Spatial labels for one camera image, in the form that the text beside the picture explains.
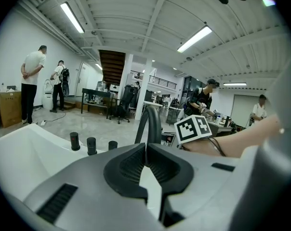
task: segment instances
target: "gray floor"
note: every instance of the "gray floor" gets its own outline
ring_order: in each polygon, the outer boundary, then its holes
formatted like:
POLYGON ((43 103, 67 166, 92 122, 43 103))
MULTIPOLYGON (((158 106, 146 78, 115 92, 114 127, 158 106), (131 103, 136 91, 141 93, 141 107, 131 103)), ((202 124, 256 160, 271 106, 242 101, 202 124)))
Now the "gray floor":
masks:
MULTIPOLYGON (((64 113, 50 113, 49 110, 43 108, 33 112, 33 120, 38 121, 38 125, 42 120, 54 120, 60 118, 64 113)), ((173 132, 174 126, 165 123, 166 116, 161 115, 161 126, 165 132, 173 132)), ((16 124, 8 128, 0 129, 0 137, 21 128, 23 125, 16 124)), ((72 109, 66 112, 66 116, 53 122, 46 122, 43 126, 47 131, 69 141, 69 134, 77 132, 79 140, 86 145, 88 137, 96 138, 97 149, 107 151, 109 141, 117 141, 118 147, 134 144, 139 121, 131 119, 131 122, 121 121, 118 124, 116 119, 107 120, 104 115, 97 115, 83 111, 80 109, 72 109)), ((146 142, 148 126, 145 126, 142 142, 146 142)))

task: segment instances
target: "black chair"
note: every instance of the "black chair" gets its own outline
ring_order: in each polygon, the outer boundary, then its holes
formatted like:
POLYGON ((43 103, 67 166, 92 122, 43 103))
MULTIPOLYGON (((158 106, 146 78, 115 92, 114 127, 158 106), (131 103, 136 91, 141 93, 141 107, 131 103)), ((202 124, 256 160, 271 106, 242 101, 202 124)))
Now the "black chair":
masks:
POLYGON ((130 85, 127 85, 125 87, 125 91, 123 94, 122 99, 120 99, 120 104, 118 105, 118 100, 116 101, 116 114, 112 115, 109 117, 109 120, 111 120, 112 118, 116 117, 118 118, 118 124, 120 124, 120 119, 124 119, 127 120, 127 122, 130 122, 130 120, 126 117, 126 114, 129 111, 129 107, 130 107, 130 103, 134 97, 134 95, 136 94, 136 90, 137 88, 134 88, 130 85))

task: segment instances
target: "whiteboard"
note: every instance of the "whiteboard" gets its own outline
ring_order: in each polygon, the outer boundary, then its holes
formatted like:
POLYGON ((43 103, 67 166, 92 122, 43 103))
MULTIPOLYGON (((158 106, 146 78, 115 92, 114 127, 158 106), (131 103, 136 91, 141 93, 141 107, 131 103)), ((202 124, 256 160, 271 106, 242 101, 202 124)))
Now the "whiteboard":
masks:
MULTIPOLYGON (((231 119, 235 124, 248 127, 248 119, 255 104, 259 102, 259 97, 234 95, 231 119)), ((267 116, 274 114, 274 110, 268 100, 265 101, 267 116)))

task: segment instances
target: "white t-shirt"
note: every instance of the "white t-shirt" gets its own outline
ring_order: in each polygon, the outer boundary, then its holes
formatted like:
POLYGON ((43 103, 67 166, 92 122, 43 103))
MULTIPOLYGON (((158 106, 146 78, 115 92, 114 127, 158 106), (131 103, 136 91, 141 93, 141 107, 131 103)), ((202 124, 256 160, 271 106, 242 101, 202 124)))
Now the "white t-shirt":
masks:
POLYGON ((261 107, 260 104, 258 104, 258 103, 254 105, 252 112, 258 117, 266 118, 266 116, 267 116, 265 106, 263 105, 261 107))
POLYGON ((60 74, 61 74, 61 72, 62 72, 63 69, 66 69, 66 67, 64 65, 57 66, 55 68, 55 70, 54 70, 56 72, 56 75, 54 77, 54 84, 55 85, 60 84, 60 78, 59 78, 59 76, 60 76, 60 74))
MULTIPOLYGON (((30 53, 28 56, 26 56, 24 64, 26 72, 29 73, 33 71, 39 64, 45 65, 46 55, 44 55, 40 51, 34 51, 30 53)), ((24 79, 22 77, 21 83, 23 84, 29 84, 29 85, 37 85, 38 84, 38 76, 39 73, 36 73, 35 75, 32 75, 28 77, 27 79, 24 79)))

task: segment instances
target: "black knob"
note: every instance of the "black knob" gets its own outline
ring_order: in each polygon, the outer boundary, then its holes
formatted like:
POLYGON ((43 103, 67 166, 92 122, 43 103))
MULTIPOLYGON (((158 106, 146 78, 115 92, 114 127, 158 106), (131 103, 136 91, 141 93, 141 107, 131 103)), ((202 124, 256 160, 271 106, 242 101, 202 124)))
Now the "black knob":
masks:
POLYGON ((93 137, 87 138, 87 147, 88 147, 88 155, 95 155, 97 154, 96 150, 96 139, 93 137))
POLYGON ((78 133, 72 132, 69 135, 70 135, 70 143, 72 145, 72 150, 78 151, 80 149, 78 133))
POLYGON ((113 150, 113 149, 117 149, 118 147, 118 142, 116 141, 109 141, 108 143, 108 150, 113 150))

